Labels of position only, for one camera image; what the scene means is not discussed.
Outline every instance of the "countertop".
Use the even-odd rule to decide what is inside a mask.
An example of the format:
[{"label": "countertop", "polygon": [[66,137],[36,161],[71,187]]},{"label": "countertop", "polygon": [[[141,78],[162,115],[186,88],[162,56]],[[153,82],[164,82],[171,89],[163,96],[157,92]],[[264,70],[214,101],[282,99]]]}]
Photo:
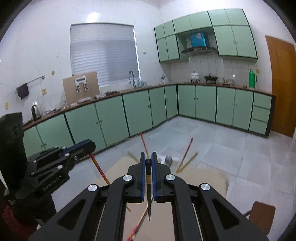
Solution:
[{"label": "countertop", "polygon": [[205,86],[216,86],[216,87],[226,87],[226,88],[233,88],[233,89],[241,89],[241,90],[252,91],[252,92],[261,93],[261,94],[272,95],[271,92],[266,92],[266,91],[262,91],[262,90],[255,89],[255,88],[247,88],[247,89],[244,89],[242,86],[239,86],[239,85],[230,86],[230,85],[206,84],[206,83],[200,83],[200,84],[198,84],[198,83],[184,83],[184,82],[180,82],[180,83],[172,83],[172,84],[170,83],[170,84],[165,84],[165,85],[138,87],[138,88],[135,88],[135,89],[123,90],[123,91],[120,91],[119,93],[115,93],[115,94],[112,94],[112,95],[109,95],[109,96],[105,96],[105,97],[102,97],[102,98],[99,98],[99,99],[93,98],[93,99],[91,99],[89,101],[85,101],[83,103],[77,104],[76,106],[72,106],[72,107],[67,106],[67,107],[64,107],[64,108],[62,108],[59,111],[48,113],[48,114],[40,117],[37,120],[29,121],[28,123],[24,124],[23,129],[24,129],[24,131],[26,131],[29,128],[34,127],[37,124],[40,124],[40,123],[42,123],[42,122],[44,122],[44,121],[46,121],[48,119],[51,119],[51,118],[53,118],[55,116],[58,116],[60,114],[66,113],[68,111],[71,111],[71,110],[77,109],[79,107],[82,107],[82,106],[85,106],[85,105],[88,105],[88,104],[92,104],[92,103],[95,103],[95,102],[98,102],[98,101],[101,101],[101,100],[105,100],[105,99],[116,97],[116,96],[121,96],[123,94],[129,94],[129,93],[133,93],[133,92],[138,92],[138,91],[143,91],[143,90],[149,90],[149,89],[154,89],[154,88],[158,88],[158,87],[162,87],[162,86],[170,86],[170,85],[205,85]]}]

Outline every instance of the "tiled floor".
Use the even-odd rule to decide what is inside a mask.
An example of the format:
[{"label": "tiled floor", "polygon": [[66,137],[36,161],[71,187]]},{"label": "tiled floor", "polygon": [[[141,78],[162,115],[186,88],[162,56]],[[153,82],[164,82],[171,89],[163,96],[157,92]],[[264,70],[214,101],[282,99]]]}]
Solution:
[{"label": "tiled floor", "polygon": [[[276,207],[270,241],[277,240],[296,211],[296,144],[292,138],[271,132],[268,139],[227,127],[176,117],[144,134],[150,153],[181,159],[194,138],[188,156],[199,152],[191,165],[224,171],[230,181],[227,199],[240,212],[252,208],[255,201]],[[140,137],[112,147],[96,159],[107,171],[127,151],[140,158],[144,151]],[[70,172],[70,180],[53,193],[57,211],[86,188],[100,174],[85,160]]]}]

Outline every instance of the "orange door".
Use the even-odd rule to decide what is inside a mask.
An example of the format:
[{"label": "orange door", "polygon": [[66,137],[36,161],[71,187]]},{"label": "orange door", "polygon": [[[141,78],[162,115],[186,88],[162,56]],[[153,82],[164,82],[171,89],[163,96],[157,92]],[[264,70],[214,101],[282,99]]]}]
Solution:
[{"label": "orange door", "polygon": [[265,36],[271,62],[272,94],[276,96],[273,131],[293,137],[296,125],[296,54],[294,45]]}]

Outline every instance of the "faucet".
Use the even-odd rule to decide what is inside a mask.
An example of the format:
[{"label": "faucet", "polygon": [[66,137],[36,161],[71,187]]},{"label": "faucet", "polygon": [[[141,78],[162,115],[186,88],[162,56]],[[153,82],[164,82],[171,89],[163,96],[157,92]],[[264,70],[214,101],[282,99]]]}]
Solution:
[{"label": "faucet", "polygon": [[[131,83],[131,73],[133,74],[133,71],[132,71],[132,70],[130,70],[130,79],[129,79],[129,81],[128,81],[129,84]],[[133,75],[133,87],[134,87],[134,88],[136,87],[136,83],[135,83],[134,75]]]}]

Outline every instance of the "window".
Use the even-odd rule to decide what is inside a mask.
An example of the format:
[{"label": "window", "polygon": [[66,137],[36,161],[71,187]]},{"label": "window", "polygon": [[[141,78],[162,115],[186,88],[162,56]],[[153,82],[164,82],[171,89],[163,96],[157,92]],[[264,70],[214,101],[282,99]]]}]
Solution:
[{"label": "window", "polygon": [[139,78],[134,28],[130,25],[89,23],[71,25],[73,74],[96,71],[99,85]]}]

